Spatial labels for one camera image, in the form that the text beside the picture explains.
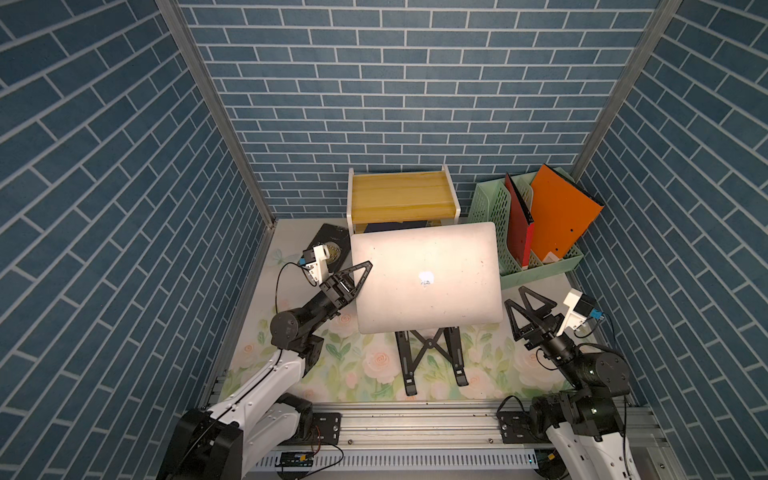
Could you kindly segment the grey laptop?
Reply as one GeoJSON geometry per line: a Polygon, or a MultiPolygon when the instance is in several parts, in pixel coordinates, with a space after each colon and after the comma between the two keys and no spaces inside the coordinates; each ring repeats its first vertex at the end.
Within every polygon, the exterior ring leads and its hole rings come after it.
{"type": "Polygon", "coordinates": [[[497,324],[504,317],[491,222],[357,234],[351,256],[372,264],[355,300],[362,334],[497,324]]]}

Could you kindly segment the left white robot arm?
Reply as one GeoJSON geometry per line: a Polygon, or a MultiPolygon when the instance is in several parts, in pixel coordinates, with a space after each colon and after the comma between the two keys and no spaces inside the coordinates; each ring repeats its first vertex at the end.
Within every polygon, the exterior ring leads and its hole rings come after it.
{"type": "Polygon", "coordinates": [[[324,339],[316,330],[361,293],[369,261],[330,275],[305,305],[278,312],[270,323],[276,352],[235,393],[187,411],[178,421],[159,479],[242,479],[275,447],[304,439],[312,403],[289,393],[317,363],[324,339]]]}

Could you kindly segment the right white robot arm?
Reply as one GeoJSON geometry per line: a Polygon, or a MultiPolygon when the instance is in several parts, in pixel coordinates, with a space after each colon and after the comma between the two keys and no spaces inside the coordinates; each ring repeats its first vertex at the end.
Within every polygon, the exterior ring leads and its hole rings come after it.
{"type": "Polygon", "coordinates": [[[537,440],[554,447],[554,457],[539,464],[572,479],[638,479],[627,438],[626,408],[615,400],[630,393],[630,369],[623,354],[594,342],[575,343],[568,335],[604,314],[596,301],[575,289],[557,302],[527,286],[518,288],[520,300],[504,302],[513,339],[536,357],[552,363],[569,387],[535,397],[526,412],[527,428],[537,440]]]}

